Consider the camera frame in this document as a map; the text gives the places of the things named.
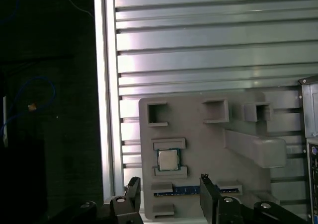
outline blue wire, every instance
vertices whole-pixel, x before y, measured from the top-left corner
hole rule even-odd
[[[10,114],[10,112],[12,111],[12,109],[13,109],[13,107],[14,107],[16,101],[17,101],[17,99],[19,98],[19,96],[21,95],[21,93],[23,92],[23,90],[25,89],[25,87],[28,86],[28,84],[29,84],[30,82],[34,81],[34,80],[44,80],[44,81],[47,81],[47,82],[51,85],[51,88],[52,88],[52,90],[53,90],[53,94],[52,94],[52,97],[50,98],[50,100],[49,100],[47,103],[45,103],[44,105],[42,105],[42,106],[36,108],[36,110],[34,110],[34,111],[39,111],[39,110],[41,110],[41,109],[43,109],[43,108],[49,106],[49,105],[53,102],[53,100],[54,100],[54,98],[55,98],[55,95],[56,95],[55,86],[54,86],[53,83],[52,83],[50,80],[48,80],[46,77],[44,77],[44,76],[36,76],[36,77],[33,77],[33,78],[31,78],[30,80],[28,80],[28,81],[20,88],[19,92],[17,93],[17,95],[16,95],[15,98],[14,98],[14,101],[13,101],[11,107],[10,107],[10,110],[9,110],[8,114]],[[11,122],[12,120],[14,120],[14,119],[16,119],[16,118],[18,118],[18,117],[20,117],[20,116],[22,116],[22,115],[24,115],[24,114],[27,114],[27,113],[30,113],[30,112],[34,112],[34,111],[22,111],[22,112],[20,112],[20,113],[18,113],[18,114],[16,114],[16,115],[10,117],[10,118],[4,123],[4,125],[1,127],[0,136],[1,136],[1,137],[3,136],[3,130],[4,130],[4,128],[6,127],[6,125],[7,125],[9,122]]]
[[[8,21],[10,21],[11,19],[13,19],[13,17],[15,17],[17,11],[18,11],[18,8],[19,8],[19,0],[15,0],[15,8],[14,8],[14,11],[12,12],[11,15],[9,15],[7,18],[3,19],[3,20],[0,20],[0,24],[4,24]]]

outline bolt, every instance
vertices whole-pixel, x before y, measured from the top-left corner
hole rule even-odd
[[[262,208],[265,208],[265,209],[270,209],[271,208],[271,206],[268,203],[262,203],[260,206]]]
[[[118,203],[123,203],[126,199],[125,198],[117,198],[116,201]]]
[[[85,204],[81,205],[80,208],[88,208],[88,207],[89,207],[89,203],[85,203]]]
[[[227,203],[232,203],[233,199],[232,198],[224,198],[224,201],[226,201]]]

